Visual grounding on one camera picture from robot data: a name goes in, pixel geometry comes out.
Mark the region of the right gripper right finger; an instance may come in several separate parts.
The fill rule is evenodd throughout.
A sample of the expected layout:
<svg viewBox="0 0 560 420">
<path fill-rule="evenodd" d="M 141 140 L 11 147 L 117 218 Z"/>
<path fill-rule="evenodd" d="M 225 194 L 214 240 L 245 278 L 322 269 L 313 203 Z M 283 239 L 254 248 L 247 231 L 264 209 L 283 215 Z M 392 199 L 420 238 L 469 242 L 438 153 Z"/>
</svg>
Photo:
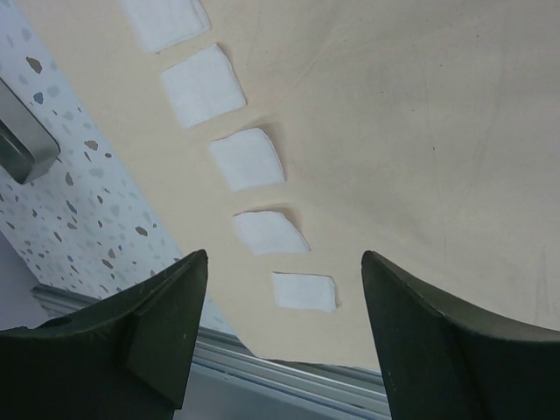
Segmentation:
<svg viewBox="0 0 560 420">
<path fill-rule="evenodd" d="M 382 255 L 361 259 L 394 419 L 557 419 L 559 333 L 487 311 Z"/>
</svg>

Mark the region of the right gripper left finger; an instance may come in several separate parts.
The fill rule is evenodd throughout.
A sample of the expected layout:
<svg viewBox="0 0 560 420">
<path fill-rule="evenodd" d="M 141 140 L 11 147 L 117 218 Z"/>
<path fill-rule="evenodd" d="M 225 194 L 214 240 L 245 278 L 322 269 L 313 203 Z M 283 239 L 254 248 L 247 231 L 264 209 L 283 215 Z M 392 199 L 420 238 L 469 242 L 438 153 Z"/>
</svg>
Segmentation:
<svg viewBox="0 0 560 420">
<path fill-rule="evenodd" d="M 207 290 L 207 253 L 69 315 L 1 333 L 4 419 L 171 419 Z"/>
</svg>

